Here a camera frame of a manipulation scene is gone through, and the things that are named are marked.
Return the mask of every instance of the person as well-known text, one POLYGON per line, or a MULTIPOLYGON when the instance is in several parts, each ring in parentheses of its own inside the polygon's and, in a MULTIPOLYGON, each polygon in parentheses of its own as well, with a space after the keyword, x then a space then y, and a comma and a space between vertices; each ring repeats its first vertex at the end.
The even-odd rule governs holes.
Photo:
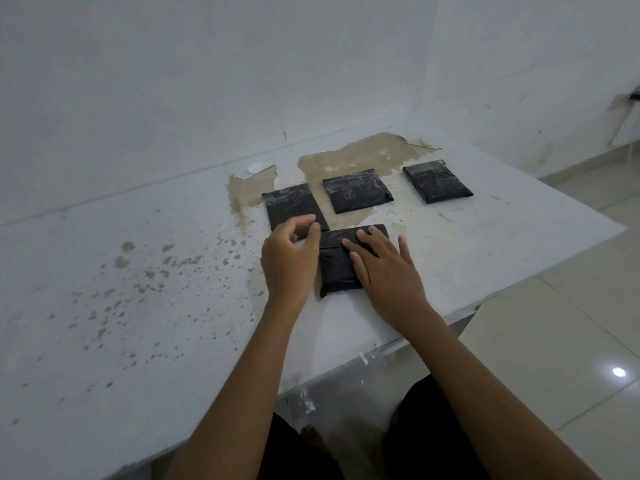
MULTIPOLYGON (((293 217, 265 240, 269 297, 243 354, 180 449, 166 480, 344 478, 321 439, 299 435, 273 414, 292 328, 316 278, 320 226, 293 217), (294 231, 308 228, 295 246, 294 231)), ((430 306, 407 241, 396 247, 375 227, 343 241, 380 317, 400 332, 431 375, 398 407, 384 439, 389 478, 597 479, 449 331, 430 306)))

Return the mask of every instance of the person's left hand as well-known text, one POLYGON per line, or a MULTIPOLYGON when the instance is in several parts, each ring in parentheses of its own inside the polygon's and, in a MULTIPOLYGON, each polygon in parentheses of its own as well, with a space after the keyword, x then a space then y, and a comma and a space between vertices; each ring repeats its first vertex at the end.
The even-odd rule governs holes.
POLYGON ((292 217, 278 225, 262 245, 260 263, 267 281, 269 303, 292 307, 296 316, 316 279, 320 224, 315 220, 313 214, 292 217), (298 236, 294 232, 306 227, 309 227, 307 241, 304 246, 296 247, 293 243, 298 236))

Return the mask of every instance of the person's right arm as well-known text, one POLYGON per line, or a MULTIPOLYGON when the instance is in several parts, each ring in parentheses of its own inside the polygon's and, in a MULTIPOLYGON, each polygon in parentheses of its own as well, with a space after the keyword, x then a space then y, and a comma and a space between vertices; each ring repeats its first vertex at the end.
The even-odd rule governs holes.
POLYGON ((358 231, 377 257, 343 245, 380 316, 411 343, 431 371, 485 470, 498 479, 597 479, 540 419, 449 331, 429 305, 404 237, 399 250, 377 228, 358 231))

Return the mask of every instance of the forearm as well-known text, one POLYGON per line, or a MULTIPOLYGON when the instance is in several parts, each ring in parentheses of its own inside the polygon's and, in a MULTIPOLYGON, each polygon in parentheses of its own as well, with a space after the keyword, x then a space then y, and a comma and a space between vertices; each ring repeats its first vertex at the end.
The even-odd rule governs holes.
POLYGON ((430 314, 435 312, 427 312, 407 338, 437 380, 492 479, 597 479, 439 316, 430 314))
POLYGON ((256 478, 298 313, 286 306, 267 305, 238 363, 183 446, 167 480, 256 478))

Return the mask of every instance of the finger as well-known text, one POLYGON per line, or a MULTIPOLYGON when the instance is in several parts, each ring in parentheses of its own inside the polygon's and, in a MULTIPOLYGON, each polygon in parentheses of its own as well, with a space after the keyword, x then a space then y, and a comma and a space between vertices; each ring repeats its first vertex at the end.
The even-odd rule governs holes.
POLYGON ((305 249, 311 249, 318 254, 320 249, 320 224, 314 222, 309 227, 309 232, 307 234, 307 241, 304 245, 305 249))
POLYGON ((353 268, 356 270, 356 276, 364 286, 365 290, 369 289, 369 272, 367 271, 367 266, 365 266, 362 257, 354 251, 349 253, 349 257, 353 261, 353 268))
POLYGON ((306 229, 311 222, 316 220, 315 214, 308 214, 306 216, 290 217, 282 224, 278 224, 276 229, 273 230, 274 234, 284 234, 289 237, 297 229, 306 229))
POLYGON ((384 243, 382 243, 377 236, 369 235, 362 229, 356 232, 356 236, 360 242, 370 245, 378 256, 383 257, 390 254, 389 249, 387 249, 384 243))
POLYGON ((395 254, 396 256, 398 256, 398 250, 394 246, 394 243, 391 242, 391 240, 386 235, 382 234, 382 231, 380 231, 380 229, 375 226, 369 226, 369 232, 371 233, 371 235, 376 236, 380 241, 382 241, 382 244, 384 244, 387 249, 391 251, 391 254, 395 254))
POLYGON ((376 259, 376 257, 373 256, 373 254, 371 254, 368 250, 364 249, 362 246, 352 243, 348 239, 343 239, 342 245, 348 250, 360 256, 366 266, 370 266, 373 263, 373 260, 376 259))
POLYGON ((401 235, 398 237, 398 248, 400 249, 400 256, 404 261, 415 269, 415 265, 413 264, 413 259, 411 259, 411 254, 409 254, 409 246, 406 243, 406 237, 401 235))

